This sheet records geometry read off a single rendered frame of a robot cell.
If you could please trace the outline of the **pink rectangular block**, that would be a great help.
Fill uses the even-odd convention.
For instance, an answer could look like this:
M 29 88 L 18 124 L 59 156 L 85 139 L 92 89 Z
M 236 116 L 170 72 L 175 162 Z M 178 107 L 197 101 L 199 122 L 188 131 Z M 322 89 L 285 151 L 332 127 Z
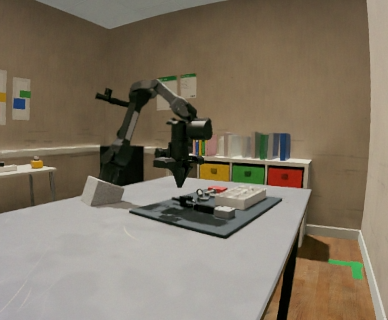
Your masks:
M 208 187 L 208 191 L 212 190 L 213 188 L 216 189 L 216 191 L 217 191 L 216 194 L 219 194 L 219 193 L 228 191 L 228 188 L 227 188 L 227 187 L 220 187 L 220 186 L 211 186 L 211 187 Z

